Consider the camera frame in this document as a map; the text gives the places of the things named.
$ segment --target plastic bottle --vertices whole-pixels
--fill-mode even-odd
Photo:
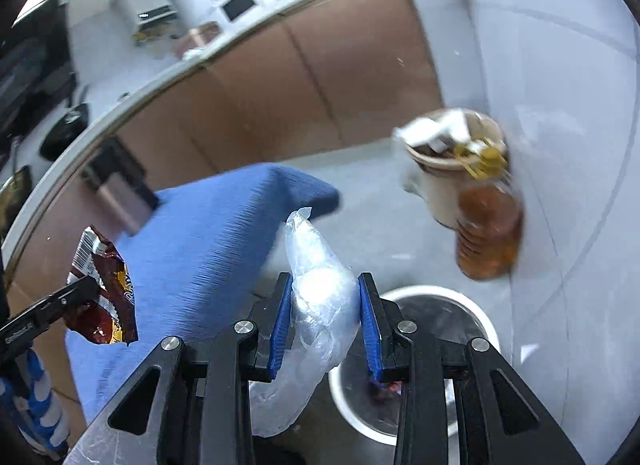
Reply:
[[[475,180],[458,195],[456,261],[466,276],[480,281],[507,273],[516,262],[524,210],[497,148],[485,148],[468,170]]]

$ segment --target wooden cabinet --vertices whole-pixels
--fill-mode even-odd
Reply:
[[[242,123],[220,83],[201,69],[153,99],[118,136],[159,190],[262,161]]]
[[[320,0],[284,26],[346,145],[388,137],[394,127],[442,107],[411,0]]]
[[[252,35],[209,66],[242,126],[270,161],[343,146],[302,58],[281,24]]]

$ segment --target television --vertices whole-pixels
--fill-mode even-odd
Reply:
[[[46,0],[15,22],[0,46],[0,166],[11,139],[27,135],[77,85],[66,4]]]

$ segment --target plastic bag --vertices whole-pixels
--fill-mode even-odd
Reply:
[[[274,436],[296,421],[324,374],[347,355],[360,324],[358,282],[309,223],[310,214],[300,209],[287,220],[295,335],[276,379],[249,386],[256,436]]]
[[[407,125],[411,125],[419,118],[416,118],[413,122]],[[421,198],[424,198],[420,189],[420,179],[424,176],[420,166],[411,158],[411,155],[407,152],[406,144],[402,139],[402,131],[398,128],[393,130],[391,135],[391,145],[393,149],[393,160],[400,176],[400,183],[402,188],[412,194],[416,194]]]

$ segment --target blue gripper pad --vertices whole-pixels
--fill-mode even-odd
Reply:
[[[382,379],[382,345],[380,330],[376,322],[376,316],[373,314],[369,291],[362,276],[358,278],[360,286],[360,325],[362,338],[364,340],[364,349],[367,353],[367,363],[373,377],[379,381]]]
[[[292,285],[293,277],[289,275],[282,299],[280,299],[280,308],[278,309],[278,315],[271,333],[269,362],[267,363],[267,370],[269,371],[271,380],[274,380],[278,371],[280,371],[284,348],[287,344],[287,334],[289,334],[289,324],[291,323]]]

